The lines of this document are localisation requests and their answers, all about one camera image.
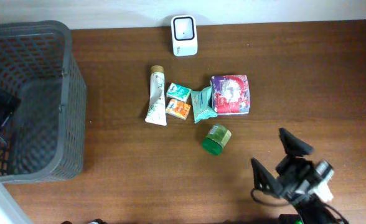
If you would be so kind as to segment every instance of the wood grain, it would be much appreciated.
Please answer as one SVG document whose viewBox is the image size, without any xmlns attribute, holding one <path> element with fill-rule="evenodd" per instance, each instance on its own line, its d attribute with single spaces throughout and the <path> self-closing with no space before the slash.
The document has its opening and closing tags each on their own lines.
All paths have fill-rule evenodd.
<svg viewBox="0 0 366 224">
<path fill-rule="evenodd" d="M 66 182 L 6 185 L 35 223 L 216 223 L 294 213 L 250 199 L 256 157 L 273 170 L 285 127 L 335 168 L 332 205 L 366 223 L 366 21 L 198 27 L 199 52 L 177 58 L 170 30 L 75 30 L 88 87 L 83 174 Z M 248 116 L 194 124 L 144 122 L 149 68 L 194 90 L 212 75 L 248 75 Z M 201 148 L 210 127 L 232 132 L 221 155 Z"/>
</svg>

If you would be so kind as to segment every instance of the tube cap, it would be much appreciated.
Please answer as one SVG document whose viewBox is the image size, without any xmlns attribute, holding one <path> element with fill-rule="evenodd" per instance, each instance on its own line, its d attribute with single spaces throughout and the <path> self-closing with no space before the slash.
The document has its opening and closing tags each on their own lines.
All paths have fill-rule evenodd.
<svg viewBox="0 0 366 224">
<path fill-rule="evenodd" d="M 151 67 L 151 74 L 153 74 L 154 72 L 164 73 L 164 67 L 162 67 L 160 65 L 154 65 Z"/>
</svg>

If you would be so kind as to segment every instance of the product label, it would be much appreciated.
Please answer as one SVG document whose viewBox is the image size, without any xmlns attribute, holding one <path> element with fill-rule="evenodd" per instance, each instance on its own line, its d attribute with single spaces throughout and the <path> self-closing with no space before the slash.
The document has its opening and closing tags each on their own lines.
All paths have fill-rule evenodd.
<svg viewBox="0 0 366 224">
<path fill-rule="evenodd" d="M 183 102 L 186 102 L 189 95 L 190 95 L 191 89 L 186 88 L 184 86 L 171 83 L 171 85 L 168 88 L 168 91 L 166 92 L 166 95 L 168 97 L 171 97 L 173 99 L 177 99 Z"/>
<path fill-rule="evenodd" d="M 217 144 L 225 147 L 232 133 L 220 124 L 215 124 L 209 131 L 207 138 L 215 141 Z"/>
</svg>

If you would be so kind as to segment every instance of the white device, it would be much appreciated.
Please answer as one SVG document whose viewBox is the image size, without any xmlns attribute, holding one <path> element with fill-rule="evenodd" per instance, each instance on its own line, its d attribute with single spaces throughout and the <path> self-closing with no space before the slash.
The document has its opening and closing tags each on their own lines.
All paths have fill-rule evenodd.
<svg viewBox="0 0 366 224">
<path fill-rule="evenodd" d="M 189 15 L 175 16 L 171 20 L 173 54 L 190 56 L 198 52 L 195 19 Z"/>
</svg>

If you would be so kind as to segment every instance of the black cable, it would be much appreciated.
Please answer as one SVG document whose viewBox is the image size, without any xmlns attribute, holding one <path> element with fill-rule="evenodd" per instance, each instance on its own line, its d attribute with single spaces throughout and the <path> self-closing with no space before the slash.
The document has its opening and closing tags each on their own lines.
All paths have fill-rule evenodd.
<svg viewBox="0 0 366 224">
<path fill-rule="evenodd" d="M 349 222 L 347 221 L 347 219 L 341 213 L 339 213 L 333 206 L 328 205 L 326 203 L 323 203 L 323 205 L 325 207 L 331 209 L 332 211 L 334 211 L 340 217 L 340 219 L 342 219 L 342 221 L 344 222 L 344 224 L 349 224 Z"/>
<path fill-rule="evenodd" d="M 271 207 L 284 207 L 284 206 L 287 206 L 287 205 L 290 205 L 289 202 L 287 203 L 281 203 L 281 204 L 275 204 L 275 203 L 268 203 L 268 202 L 264 202 L 260 199 L 258 199 L 257 197 L 255 197 L 255 195 L 253 194 L 256 190 L 258 189 L 252 189 L 251 190 L 251 197 L 252 199 L 256 202 L 256 203 L 259 203 L 261 205 L 266 205 L 266 206 L 271 206 Z"/>
</svg>

